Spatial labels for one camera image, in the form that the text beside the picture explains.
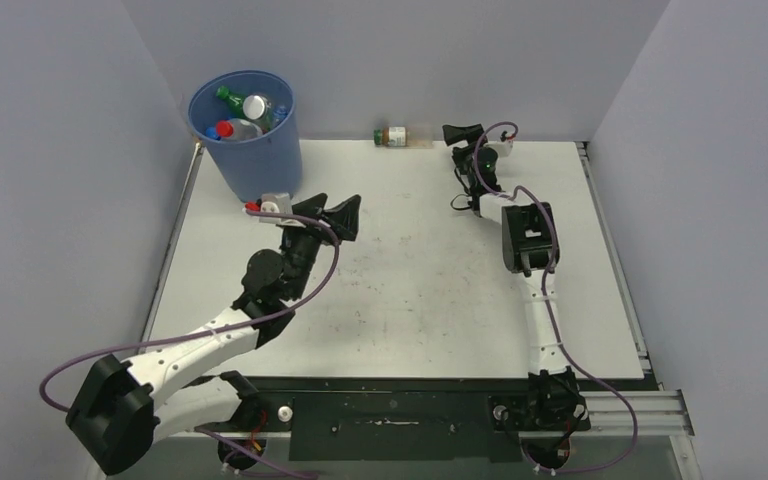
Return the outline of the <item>blue plastic bin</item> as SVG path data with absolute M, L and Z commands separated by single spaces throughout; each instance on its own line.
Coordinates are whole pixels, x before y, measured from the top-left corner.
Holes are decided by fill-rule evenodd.
M 236 94 L 262 94 L 287 117 L 263 135 L 226 141 L 207 134 L 220 120 L 236 114 L 216 91 L 227 87 Z M 203 84 L 192 95 L 186 119 L 193 134 L 211 155 L 223 179 L 243 202 L 264 193 L 295 194 L 302 181 L 302 154 L 296 122 L 296 95 L 280 76 L 260 70 L 225 73 Z

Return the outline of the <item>red label water bottle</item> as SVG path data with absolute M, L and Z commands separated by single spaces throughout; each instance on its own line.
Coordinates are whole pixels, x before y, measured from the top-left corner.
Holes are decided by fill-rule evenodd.
M 215 130 L 223 141 L 248 141 L 263 135 L 260 126 L 241 118 L 218 121 Z

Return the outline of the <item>Pepsi logo bottle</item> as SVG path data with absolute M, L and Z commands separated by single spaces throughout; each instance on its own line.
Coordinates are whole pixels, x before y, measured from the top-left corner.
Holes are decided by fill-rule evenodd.
M 217 132 L 217 130 L 214 127 L 208 127 L 206 129 L 206 131 L 205 131 L 205 136 L 207 138 L 210 138 L 210 139 L 214 140 L 214 141 L 220 141 L 221 140 L 221 136 L 219 135 L 219 133 Z

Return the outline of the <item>green cap brown bottle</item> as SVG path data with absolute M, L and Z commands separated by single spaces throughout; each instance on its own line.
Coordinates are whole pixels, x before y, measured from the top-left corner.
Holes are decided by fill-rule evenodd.
M 385 148 L 431 148 L 433 134 L 422 126 L 388 126 L 373 131 L 373 143 Z

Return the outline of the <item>blue label crushed bottle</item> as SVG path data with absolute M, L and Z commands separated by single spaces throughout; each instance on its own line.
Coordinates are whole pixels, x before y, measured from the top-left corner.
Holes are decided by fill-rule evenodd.
M 288 115 L 289 115 L 289 108 L 286 105 L 276 106 L 272 112 L 273 126 L 277 127 L 278 125 L 280 125 L 283 121 L 286 120 Z

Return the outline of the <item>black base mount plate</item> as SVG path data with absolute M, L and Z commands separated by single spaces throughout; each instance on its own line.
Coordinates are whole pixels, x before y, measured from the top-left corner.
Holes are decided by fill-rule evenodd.
M 586 403 L 558 380 L 254 377 L 254 392 L 220 434 L 286 440 L 292 461 L 517 462 L 523 434 L 537 447 L 590 427 Z

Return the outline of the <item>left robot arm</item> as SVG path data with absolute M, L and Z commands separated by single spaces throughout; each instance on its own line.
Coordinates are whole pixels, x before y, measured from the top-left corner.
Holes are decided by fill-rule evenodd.
M 356 240 L 362 198 L 333 207 L 327 201 L 325 193 L 298 203 L 268 194 L 247 203 L 247 215 L 282 234 L 277 249 L 247 261 L 239 297 L 192 332 L 146 342 L 129 358 L 118 359 L 112 349 L 92 354 L 66 424 L 103 473 L 123 473 L 154 444 L 183 431 L 223 422 L 242 431 L 255 423 L 253 387 L 236 371 L 211 371 L 277 338 L 324 288 L 325 280 L 307 288 L 320 248 L 338 252 Z

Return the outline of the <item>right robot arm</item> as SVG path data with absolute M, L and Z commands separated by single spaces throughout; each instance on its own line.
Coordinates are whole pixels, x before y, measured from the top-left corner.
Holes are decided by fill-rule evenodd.
M 454 174 L 467 208 L 501 227 L 503 263 L 521 291 L 530 386 L 522 421 L 536 429 L 573 432 L 587 418 L 587 410 L 556 315 L 554 274 L 560 246 L 552 207 L 523 185 L 511 191 L 500 185 L 497 162 L 511 153 L 513 132 L 504 131 L 491 141 L 480 124 L 445 124 L 442 137 L 452 149 Z

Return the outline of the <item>green plastic bottle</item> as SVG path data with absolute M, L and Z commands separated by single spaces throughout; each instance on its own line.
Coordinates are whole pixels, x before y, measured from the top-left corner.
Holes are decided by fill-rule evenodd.
M 222 85 L 216 89 L 215 96 L 222 100 L 234 115 L 241 117 L 244 115 L 245 96 L 232 91 L 229 87 Z

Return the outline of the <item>clear plastic jar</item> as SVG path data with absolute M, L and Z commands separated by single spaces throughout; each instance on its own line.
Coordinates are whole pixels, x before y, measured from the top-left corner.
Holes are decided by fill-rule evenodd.
M 243 99 L 244 117 L 259 126 L 263 133 L 274 128 L 274 108 L 271 100 L 262 94 L 254 93 Z

